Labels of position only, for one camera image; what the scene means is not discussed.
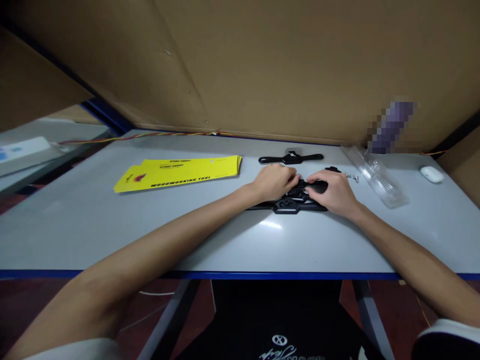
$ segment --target shirt sleeve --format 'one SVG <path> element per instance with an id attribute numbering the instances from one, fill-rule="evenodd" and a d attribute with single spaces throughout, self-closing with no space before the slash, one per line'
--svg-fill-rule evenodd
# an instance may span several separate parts
<path id="1" fill-rule="evenodd" d="M 94 338 L 29 356 L 24 360 L 122 360 L 119 345 L 109 338 Z"/>
<path id="2" fill-rule="evenodd" d="M 412 360 L 480 359 L 480 328 L 440 319 L 415 342 Z"/>

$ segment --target wire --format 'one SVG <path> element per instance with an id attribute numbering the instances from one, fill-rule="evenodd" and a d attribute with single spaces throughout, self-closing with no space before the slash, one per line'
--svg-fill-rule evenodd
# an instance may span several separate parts
<path id="1" fill-rule="evenodd" d="M 82 145 L 82 144 L 99 144 L 99 143 L 108 143 L 112 141 L 125 141 L 136 138 L 143 138 L 148 136 L 191 136 L 191 135 L 227 135 L 234 137 L 235 135 L 224 132 L 224 131 L 215 131 L 215 132 L 147 132 L 143 134 L 137 134 L 130 137 L 110 137 L 110 138 L 101 138 L 90 141 L 83 140 L 68 140 L 59 142 L 60 145 Z"/>
<path id="2" fill-rule="evenodd" d="M 153 310 L 151 313 L 149 313 L 148 315 L 142 317 L 140 320 L 135 321 L 134 323 L 131 323 L 130 325 L 125 326 L 124 328 L 120 329 L 119 332 L 125 331 L 125 330 L 127 330 L 127 329 L 129 329 L 129 328 L 131 328 L 131 327 L 133 327 L 133 326 L 141 323 L 143 320 L 148 319 L 148 318 L 151 317 L 153 314 L 158 313 L 160 310 L 162 310 L 163 308 L 165 308 L 167 305 L 168 305 L 168 304 L 164 304 L 164 305 L 160 306 L 158 309 Z"/>
<path id="3" fill-rule="evenodd" d="M 436 155 L 436 154 L 443 154 L 446 153 L 448 150 L 437 151 L 437 152 L 420 152 L 417 155 Z"/>
<path id="4" fill-rule="evenodd" d="M 420 307 L 421 313 L 423 314 L 423 317 L 425 318 L 426 323 L 428 324 L 428 327 L 431 327 L 432 325 L 430 325 L 430 321 L 427 319 L 427 315 L 425 315 L 424 309 L 423 309 L 422 305 L 420 304 L 419 297 L 417 295 L 415 295 L 415 297 L 416 297 L 416 302 L 418 303 L 418 306 Z"/>
<path id="5" fill-rule="evenodd" d="M 150 296 L 167 296 L 167 295 L 175 294 L 174 292 L 154 293 L 154 292 L 145 292 L 145 291 L 139 291 L 139 293 L 143 295 L 150 295 Z"/>

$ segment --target white power strip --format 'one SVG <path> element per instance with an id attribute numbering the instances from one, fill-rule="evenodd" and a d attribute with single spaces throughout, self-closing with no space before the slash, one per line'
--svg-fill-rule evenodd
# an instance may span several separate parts
<path id="1" fill-rule="evenodd" d="M 0 146 L 0 176 L 58 158 L 67 151 L 54 146 L 43 136 Z"/>

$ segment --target table leg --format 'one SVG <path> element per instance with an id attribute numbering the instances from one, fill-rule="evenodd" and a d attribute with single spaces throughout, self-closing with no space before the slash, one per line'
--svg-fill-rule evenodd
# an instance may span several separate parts
<path id="1" fill-rule="evenodd" d="M 367 280 L 353 280 L 352 282 L 363 331 L 386 360 L 395 360 L 379 311 L 370 293 L 369 282 Z"/>
<path id="2" fill-rule="evenodd" d="M 199 285 L 200 280 L 180 281 L 137 360 L 170 359 Z"/>

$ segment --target forearm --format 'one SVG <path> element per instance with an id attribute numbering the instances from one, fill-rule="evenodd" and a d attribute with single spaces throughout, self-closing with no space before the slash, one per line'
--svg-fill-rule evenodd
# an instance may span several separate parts
<path id="1" fill-rule="evenodd" d="M 351 220 L 438 314 L 480 327 L 480 294 L 431 252 L 363 205 Z"/>
<path id="2" fill-rule="evenodd" d="M 113 338 L 130 297 L 195 249 L 213 231 L 258 202 L 245 185 L 107 256 L 72 279 L 28 327 L 6 359 L 68 343 Z"/>
<path id="3" fill-rule="evenodd" d="M 146 234 L 91 266 L 78 280 L 101 278 L 108 287 L 106 300 L 122 299 L 165 273 L 213 231 L 258 201 L 245 185 Z"/>

